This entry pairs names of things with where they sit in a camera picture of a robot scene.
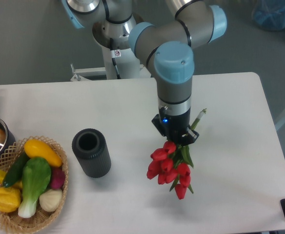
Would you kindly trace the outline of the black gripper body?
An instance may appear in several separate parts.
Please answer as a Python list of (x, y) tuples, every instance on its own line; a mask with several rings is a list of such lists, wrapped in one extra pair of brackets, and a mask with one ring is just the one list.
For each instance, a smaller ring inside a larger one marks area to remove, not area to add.
[(159, 109), (159, 113), (155, 115), (159, 117), (162, 126), (165, 129), (166, 138), (169, 141), (174, 142), (176, 145), (184, 146), (184, 136), (190, 128), (190, 109), (182, 115), (169, 115), (168, 111), (162, 107)]

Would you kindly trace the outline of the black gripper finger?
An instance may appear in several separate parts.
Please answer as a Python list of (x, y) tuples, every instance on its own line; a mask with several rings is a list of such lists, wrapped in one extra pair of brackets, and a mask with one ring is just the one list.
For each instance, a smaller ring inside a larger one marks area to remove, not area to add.
[(187, 133), (184, 136), (184, 146), (193, 144), (197, 138), (199, 137), (199, 133), (195, 130), (188, 129)]
[(155, 128), (159, 131), (159, 133), (164, 137), (166, 136), (165, 129), (161, 124), (160, 118), (159, 117), (154, 117), (152, 120), (153, 125)]

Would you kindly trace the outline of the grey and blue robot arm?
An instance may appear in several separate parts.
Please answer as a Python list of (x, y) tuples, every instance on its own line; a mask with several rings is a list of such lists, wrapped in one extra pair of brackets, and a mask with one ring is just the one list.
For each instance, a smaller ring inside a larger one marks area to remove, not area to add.
[(226, 15), (202, 0), (168, 0), (173, 21), (157, 27), (134, 13), (130, 0), (64, 0), (76, 28), (90, 27), (102, 48), (108, 79), (134, 78), (143, 65), (155, 78), (158, 114), (152, 122), (178, 145), (196, 141), (190, 127), (193, 49), (221, 37)]

